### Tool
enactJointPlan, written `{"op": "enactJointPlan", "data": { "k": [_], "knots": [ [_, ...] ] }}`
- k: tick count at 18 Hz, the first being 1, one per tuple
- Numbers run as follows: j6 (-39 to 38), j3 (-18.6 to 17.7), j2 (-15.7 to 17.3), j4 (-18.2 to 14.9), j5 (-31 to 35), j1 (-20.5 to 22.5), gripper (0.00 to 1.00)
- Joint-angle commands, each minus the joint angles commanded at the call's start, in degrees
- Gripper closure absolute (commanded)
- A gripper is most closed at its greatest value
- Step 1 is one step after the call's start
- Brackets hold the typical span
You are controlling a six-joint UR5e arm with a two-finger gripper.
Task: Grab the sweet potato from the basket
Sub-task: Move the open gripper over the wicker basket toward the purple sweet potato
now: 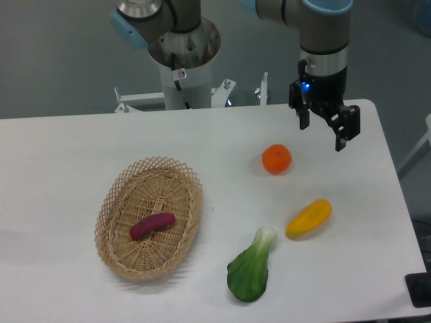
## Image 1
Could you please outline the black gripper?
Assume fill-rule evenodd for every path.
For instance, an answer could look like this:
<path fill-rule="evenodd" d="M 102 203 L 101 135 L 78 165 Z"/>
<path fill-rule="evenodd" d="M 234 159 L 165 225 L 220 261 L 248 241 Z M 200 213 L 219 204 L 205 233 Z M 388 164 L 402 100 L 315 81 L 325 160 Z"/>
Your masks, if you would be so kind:
<path fill-rule="evenodd" d="M 335 150 L 341 151 L 348 141 L 360 134 L 360 107 L 343 104 L 347 67 L 331 75 L 312 75 L 306 65 L 298 65 L 298 80 L 290 84 L 289 107 L 295 109 L 299 128 L 310 125 L 309 110 L 319 116 L 331 116 L 329 126 L 335 133 Z"/>

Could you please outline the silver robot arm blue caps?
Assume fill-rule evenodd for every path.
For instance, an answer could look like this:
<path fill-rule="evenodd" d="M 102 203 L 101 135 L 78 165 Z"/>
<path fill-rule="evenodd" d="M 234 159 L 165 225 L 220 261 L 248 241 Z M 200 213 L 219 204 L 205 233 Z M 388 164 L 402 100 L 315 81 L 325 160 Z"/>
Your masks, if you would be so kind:
<path fill-rule="evenodd" d="M 298 78 L 289 86 L 289 107 L 301 129 L 309 126 L 310 113 L 323 118 L 335 133 L 336 150 L 342 150 L 360 133 L 360 109 L 343 103 L 352 2 L 242 1 L 241 7 L 298 30 Z M 204 70 L 221 40 L 199 1 L 120 1 L 110 22 L 131 48 L 146 49 L 161 67 L 167 109 L 211 105 Z"/>

